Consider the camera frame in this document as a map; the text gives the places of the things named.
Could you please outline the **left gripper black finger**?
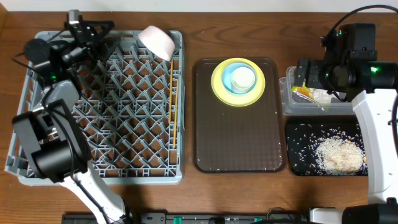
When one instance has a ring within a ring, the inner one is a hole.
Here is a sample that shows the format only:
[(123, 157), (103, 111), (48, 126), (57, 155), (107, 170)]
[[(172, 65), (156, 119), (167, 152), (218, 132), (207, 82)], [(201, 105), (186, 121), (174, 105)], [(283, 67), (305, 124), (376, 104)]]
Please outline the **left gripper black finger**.
[(76, 39), (102, 39), (114, 28), (113, 21), (72, 21), (64, 27)]
[(102, 39), (99, 44), (94, 47), (95, 60), (99, 60), (101, 62), (107, 61), (119, 45), (120, 41), (120, 37), (106, 37)]

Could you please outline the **white tissue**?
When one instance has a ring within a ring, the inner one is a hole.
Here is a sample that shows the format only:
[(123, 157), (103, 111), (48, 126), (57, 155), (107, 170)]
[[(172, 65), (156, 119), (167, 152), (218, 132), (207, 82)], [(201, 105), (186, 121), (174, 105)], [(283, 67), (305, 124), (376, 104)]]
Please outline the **white tissue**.
[(313, 99), (319, 104), (330, 104), (332, 95), (329, 95), (326, 90), (314, 89)]

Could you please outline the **green yellow snack wrapper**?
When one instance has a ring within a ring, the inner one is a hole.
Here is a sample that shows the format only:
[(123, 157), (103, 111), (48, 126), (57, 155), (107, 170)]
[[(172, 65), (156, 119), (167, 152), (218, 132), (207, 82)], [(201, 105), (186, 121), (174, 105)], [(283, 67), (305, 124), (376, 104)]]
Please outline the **green yellow snack wrapper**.
[(325, 110), (323, 106), (321, 106), (317, 101), (314, 100), (313, 92), (306, 86), (293, 86), (292, 93), (296, 96), (296, 99), (299, 103), (313, 103), (322, 111)]

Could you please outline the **white pink bowl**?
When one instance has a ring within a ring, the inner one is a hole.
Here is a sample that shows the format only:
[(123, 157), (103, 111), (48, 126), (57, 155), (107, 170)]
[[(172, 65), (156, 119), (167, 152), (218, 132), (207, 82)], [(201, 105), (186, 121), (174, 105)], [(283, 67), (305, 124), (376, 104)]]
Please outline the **white pink bowl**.
[(139, 40), (152, 53), (163, 60), (171, 60), (175, 44), (171, 37), (156, 26), (149, 26), (138, 35)]

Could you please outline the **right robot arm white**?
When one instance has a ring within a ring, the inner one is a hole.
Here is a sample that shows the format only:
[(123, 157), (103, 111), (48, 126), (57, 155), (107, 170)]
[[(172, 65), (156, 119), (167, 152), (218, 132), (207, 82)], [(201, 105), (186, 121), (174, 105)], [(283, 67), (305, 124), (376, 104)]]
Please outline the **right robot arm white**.
[(312, 223), (397, 223), (397, 63), (341, 65), (301, 59), (294, 84), (346, 93), (361, 130), (368, 166), (368, 204), (313, 208)]

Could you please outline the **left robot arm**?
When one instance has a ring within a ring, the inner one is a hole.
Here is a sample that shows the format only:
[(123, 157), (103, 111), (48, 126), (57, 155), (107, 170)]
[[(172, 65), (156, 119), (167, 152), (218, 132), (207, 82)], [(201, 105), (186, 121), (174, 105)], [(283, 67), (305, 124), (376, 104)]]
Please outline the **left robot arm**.
[(64, 23), (72, 41), (32, 39), (20, 53), (39, 78), (43, 97), (12, 124), (33, 173), (72, 191), (91, 210), (97, 223), (132, 223), (122, 197), (95, 171), (91, 149), (72, 115), (82, 96), (77, 68), (105, 61), (120, 39), (108, 37), (113, 21), (73, 19)]

